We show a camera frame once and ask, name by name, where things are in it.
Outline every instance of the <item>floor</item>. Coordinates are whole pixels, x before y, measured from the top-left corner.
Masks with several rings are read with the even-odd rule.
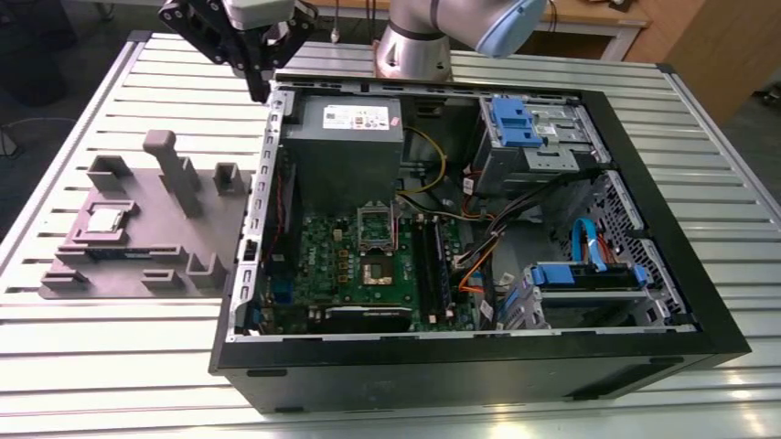
[[[66,82],[66,97],[49,106],[28,108],[0,91],[0,125],[26,118],[57,118],[20,123],[6,129],[22,153],[14,160],[0,158],[0,238],[5,236],[66,137],[72,125],[66,120],[78,118],[128,33],[134,29],[165,31],[154,7],[116,5],[114,19],[109,22],[100,21],[92,4],[65,2],[64,9],[78,39],[72,48],[54,55]],[[325,24],[312,39],[325,41],[328,29]],[[343,42],[367,42],[364,20],[348,20],[341,23],[341,29]],[[777,172],[781,168],[779,122],[781,108],[765,107],[758,99],[751,99],[723,127],[734,147],[775,198],[781,198],[781,174]]]

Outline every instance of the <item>power supply label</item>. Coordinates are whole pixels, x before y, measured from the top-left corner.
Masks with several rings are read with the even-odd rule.
[[[388,131],[388,107],[328,105],[323,110],[321,127],[325,130]]]

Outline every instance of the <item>workbench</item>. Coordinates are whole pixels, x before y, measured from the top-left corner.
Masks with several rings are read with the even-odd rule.
[[[606,94],[753,353],[614,401],[259,415],[205,372],[219,299],[46,301],[36,292],[92,185],[84,170],[96,155],[153,167],[141,139],[165,129],[196,168],[256,166],[265,109],[251,102],[244,80],[177,36],[136,32],[0,246],[0,434],[781,434],[779,209],[679,79],[652,65],[464,52],[452,54],[452,69],[458,81]],[[371,51],[309,43],[289,71],[369,76]]]

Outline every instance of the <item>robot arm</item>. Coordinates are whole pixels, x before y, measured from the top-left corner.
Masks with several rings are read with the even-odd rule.
[[[534,31],[547,0],[392,0],[376,49],[385,78],[447,80],[452,37],[482,55],[510,56]]]
[[[508,56],[528,38],[546,1],[392,0],[376,49],[377,74],[447,80],[447,37],[488,57]],[[315,29],[317,9],[300,0],[168,0],[158,17],[212,62],[233,66],[252,100],[264,102],[275,69]]]
[[[265,102],[273,70],[315,30],[317,8],[300,0],[169,0],[157,16],[211,62],[231,64],[251,99]]]

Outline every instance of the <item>label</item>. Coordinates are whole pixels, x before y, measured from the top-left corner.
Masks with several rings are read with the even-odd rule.
[[[555,135],[556,134],[556,129],[552,127],[552,125],[536,125],[536,133],[538,134],[546,134],[546,135]]]
[[[471,178],[463,179],[463,193],[466,195],[475,194],[475,181]]]
[[[388,119],[388,107],[328,105],[323,110],[321,127],[325,130],[388,131]]]
[[[510,273],[502,274],[502,279],[499,279],[499,286],[508,286],[512,281],[515,280],[515,276]]]
[[[486,316],[488,320],[492,319],[492,307],[484,300],[479,303],[479,312],[483,313],[483,316]]]

